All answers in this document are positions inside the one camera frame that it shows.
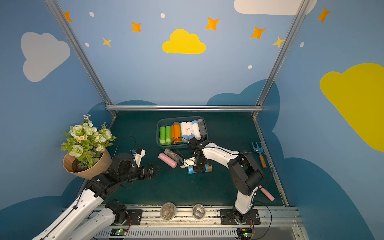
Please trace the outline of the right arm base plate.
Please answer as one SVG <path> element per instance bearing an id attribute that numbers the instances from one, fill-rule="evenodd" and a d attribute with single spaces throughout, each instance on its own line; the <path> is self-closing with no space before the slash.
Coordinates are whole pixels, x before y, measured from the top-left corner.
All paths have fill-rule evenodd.
<path id="1" fill-rule="evenodd" d="M 218 211 L 222 225 L 260 225 L 259 212 L 256 209 L 249 210 L 245 215 L 233 209 L 220 209 Z"/>

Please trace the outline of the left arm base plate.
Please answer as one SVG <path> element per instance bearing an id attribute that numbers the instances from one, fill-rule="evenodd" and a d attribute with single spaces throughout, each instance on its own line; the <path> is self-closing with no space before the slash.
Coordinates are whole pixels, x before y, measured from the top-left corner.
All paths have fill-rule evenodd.
<path id="1" fill-rule="evenodd" d="M 126 210 L 123 217 L 118 217 L 111 226 L 139 226 L 141 224 L 143 210 Z"/>

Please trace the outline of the pink bag roll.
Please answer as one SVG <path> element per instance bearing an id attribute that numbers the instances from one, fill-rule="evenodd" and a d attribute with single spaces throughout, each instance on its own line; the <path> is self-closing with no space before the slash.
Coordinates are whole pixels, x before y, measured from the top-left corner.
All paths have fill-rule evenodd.
<path id="1" fill-rule="evenodd" d="M 173 169 L 178 165 L 176 161 L 174 161 L 173 159 L 171 159 L 169 156 L 167 156 L 164 153 L 160 153 L 158 158 Z"/>

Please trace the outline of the dark grey bag roll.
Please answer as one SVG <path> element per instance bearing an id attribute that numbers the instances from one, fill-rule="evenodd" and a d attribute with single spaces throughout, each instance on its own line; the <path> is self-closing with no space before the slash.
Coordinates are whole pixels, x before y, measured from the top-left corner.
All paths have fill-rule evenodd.
<path id="1" fill-rule="evenodd" d="M 174 153 L 172 150 L 167 148 L 164 150 L 164 154 L 167 155 L 168 157 L 170 157 L 175 162 L 177 162 L 178 165 L 181 166 L 184 164 L 184 158 L 182 158 L 180 155 Z"/>

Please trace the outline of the translucent grey roll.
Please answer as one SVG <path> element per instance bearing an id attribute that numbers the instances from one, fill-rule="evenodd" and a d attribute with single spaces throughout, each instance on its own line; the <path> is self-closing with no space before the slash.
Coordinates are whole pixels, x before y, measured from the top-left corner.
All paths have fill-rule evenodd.
<path id="1" fill-rule="evenodd" d="M 204 141 L 207 139 L 208 137 L 208 134 L 207 134 L 207 130 L 206 130 L 206 126 L 205 126 L 205 122 L 203 119 L 198 119 L 198 126 L 199 126 L 199 131 L 200 131 L 200 136 L 201 136 L 201 140 Z"/>

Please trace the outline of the light green bag roll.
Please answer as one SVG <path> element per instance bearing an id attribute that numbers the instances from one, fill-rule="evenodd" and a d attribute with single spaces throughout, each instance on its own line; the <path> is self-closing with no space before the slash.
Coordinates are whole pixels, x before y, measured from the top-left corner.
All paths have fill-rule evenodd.
<path id="1" fill-rule="evenodd" d="M 166 126 L 166 145 L 172 144 L 172 127 Z"/>

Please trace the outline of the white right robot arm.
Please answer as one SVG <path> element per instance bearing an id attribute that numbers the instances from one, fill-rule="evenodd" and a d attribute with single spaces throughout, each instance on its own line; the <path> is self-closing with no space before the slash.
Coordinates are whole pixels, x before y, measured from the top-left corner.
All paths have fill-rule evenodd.
<path id="1" fill-rule="evenodd" d="M 233 211 L 237 223 L 243 224 L 253 209 L 253 201 L 261 181 L 264 179 L 262 168 L 250 152 L 236 152 L 219 147 L 215 143 L 192 138 L 187 142 L 194 155 L 195 165 L 188 167 L 189 174 L 205 173 L 215 161 L 228 168 L 234 186 L 238 190 Z"/>

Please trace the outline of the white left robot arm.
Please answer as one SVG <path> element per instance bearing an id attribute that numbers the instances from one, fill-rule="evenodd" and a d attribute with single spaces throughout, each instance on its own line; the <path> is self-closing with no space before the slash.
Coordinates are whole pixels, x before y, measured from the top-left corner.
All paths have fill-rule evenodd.
<path id="1" fill-rule="evenodd" d="M 127 208 L 117 200 L 107 203 L 85 224 L 82 221 L 123 184 L 152 179 L 158 169 L 158 166 L 152 164 L 138 165 L 132 154 L 113 157 L 109 168 L 89 180 L 77 199 L 35 239 L 90 240 L 114 223 L 125 223 L 128 219 Z"/>

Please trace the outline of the blue roll gold end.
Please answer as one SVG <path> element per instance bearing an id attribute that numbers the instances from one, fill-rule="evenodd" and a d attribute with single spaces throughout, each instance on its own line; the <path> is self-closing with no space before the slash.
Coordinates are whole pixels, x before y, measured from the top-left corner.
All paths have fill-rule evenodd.
<path id="1" fill-rule="evenodd" d="M 188 174 L 196 174 L 196 173 L 208 173 L 213 171 L 213 166 L 212 165 L 199 165 L 199 166 L 193 166 L 193 167 L 188 167 Z"/>

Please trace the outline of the orange bag roll gold end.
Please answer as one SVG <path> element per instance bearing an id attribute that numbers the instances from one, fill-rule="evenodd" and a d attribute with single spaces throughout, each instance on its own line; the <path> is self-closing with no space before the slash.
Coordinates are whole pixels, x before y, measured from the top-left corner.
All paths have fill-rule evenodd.
<path id="1" fill-rule="evenodd" d="M 171 126 L 171 145 L 174 143 L 175 141 L 175 126 L 172 125 Z"/>

